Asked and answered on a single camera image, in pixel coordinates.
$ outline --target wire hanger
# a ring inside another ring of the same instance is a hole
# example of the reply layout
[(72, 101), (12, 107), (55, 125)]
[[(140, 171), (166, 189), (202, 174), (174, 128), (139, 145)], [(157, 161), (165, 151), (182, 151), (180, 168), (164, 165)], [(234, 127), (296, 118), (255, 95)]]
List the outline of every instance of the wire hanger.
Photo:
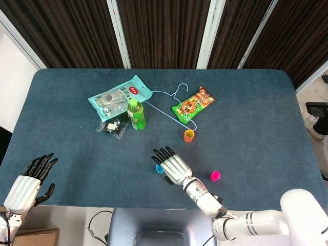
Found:
[(181, 107), (182, 107), (182, 109), (183, 109), (183, 111), (184, 111), (184, 114), (185, 114), (185, 116), (186, 116), (188, 122), (191, 121), (191, 122), (194, 124), (195, 128), (194, 128), (193, 130), (190, 129), (189, 127), (187, 127), (186, 125), (182, 124), (182, 123), (179, 122), (178, 120), (174, 119), (173, 117), (171, 117), (171, 116), (168, 115), (167, 113), (163, 112), (161, 109), (158, 109), (157, 107), (155, 107), (155, 106), (152, 105), (151, 103), (149, 103), (149, 102), (147, 102), (147, 101), (145, 101), (145, 102), (148, 103), (150, 106), (152, 106), (154, 109), (156, 109), (156, 110), (158, 110), (159, 112), (161, 112), (162, 114), (166, 115), (168, 118), (171, 118), (171, 119), (174, 120), (175, 122), (179, 123), (179, 124), (182, 125), (183, 127), (187, 128), (187, 129), (189, 129), (189, 130), (192, 130), (192, 131), (196, 131), (196, 129), (197, 129), (197, 125), (196, 125), (196, 123), (195, 123), (193, 120), (191, 120), (191, 119), (188, 118), (187, 112), (186, 112), (186, 110), (184, 109), (184, 107), (183, 107), (183, 105), (182, 105), (182, 102), (181, 102), (178, 98), (175, 97), (175, 96), (176, 96), (176, 93), (179, 91), (181, 85), (186, 86), (186, 92), (188, 92), (188, 85), (185, 84), (185, 83), (180, 83), (180, 84), (178, 85), (178, 88), (176, 89), (176, 91), (175, 91), (174, 93), (172, 93), (172, 94), (169, 94), (169, 93), (167, 93), (167, 92), (165, 92), (165, 91), (153, 91), (153, 92), (156, 92), (156, 93), (164, 93), (164, 94), (166, 94), (166, 95), (172, 96), (175, 100), (177, 100), (177, 101), (180, 103), (180, 105), (181, 105)]

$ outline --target orange cup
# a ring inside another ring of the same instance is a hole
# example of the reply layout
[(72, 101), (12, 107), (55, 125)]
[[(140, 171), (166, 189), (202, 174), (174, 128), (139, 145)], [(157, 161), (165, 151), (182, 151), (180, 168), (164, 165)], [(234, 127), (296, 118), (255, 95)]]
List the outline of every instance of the orange cup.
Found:
[(195, 133), (193, 130), (186, 130), (183, 134), (183, 139), (185, 142), (191, 142), (195, 137)]

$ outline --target pink cup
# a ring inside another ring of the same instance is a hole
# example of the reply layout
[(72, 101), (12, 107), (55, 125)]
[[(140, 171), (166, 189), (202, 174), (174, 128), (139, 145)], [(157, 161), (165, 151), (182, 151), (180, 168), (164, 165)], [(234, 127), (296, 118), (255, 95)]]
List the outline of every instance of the pink cup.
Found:
[(211, 181), (218, 181), (221, 177), (221, 174), (218, 171), (214, 171), (210, 177)]

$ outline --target green bottle cap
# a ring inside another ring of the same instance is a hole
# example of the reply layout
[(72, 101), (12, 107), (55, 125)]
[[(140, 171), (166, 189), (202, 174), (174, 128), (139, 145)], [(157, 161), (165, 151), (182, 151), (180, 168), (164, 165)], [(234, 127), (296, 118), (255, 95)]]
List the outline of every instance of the green bottle cap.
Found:
[(134, 108), (134, 107), (137, 107), (138, 101), (137, 101), (137, 99), (133, 98), (129, 101), (129, 104), (132, 108)]

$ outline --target light blue package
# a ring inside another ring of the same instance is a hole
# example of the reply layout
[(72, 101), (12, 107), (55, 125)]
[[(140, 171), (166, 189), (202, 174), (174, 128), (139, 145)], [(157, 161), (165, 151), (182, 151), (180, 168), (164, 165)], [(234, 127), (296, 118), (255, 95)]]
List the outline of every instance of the light blue package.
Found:
[(109, 91), (88, 98), (102, 121), (111, 119), (128, 110), (129, 100), (139, 102), (148, 100), (153, 92), (147, 88), (142, 80), (135, 75), (131, 80), (120, 84)]

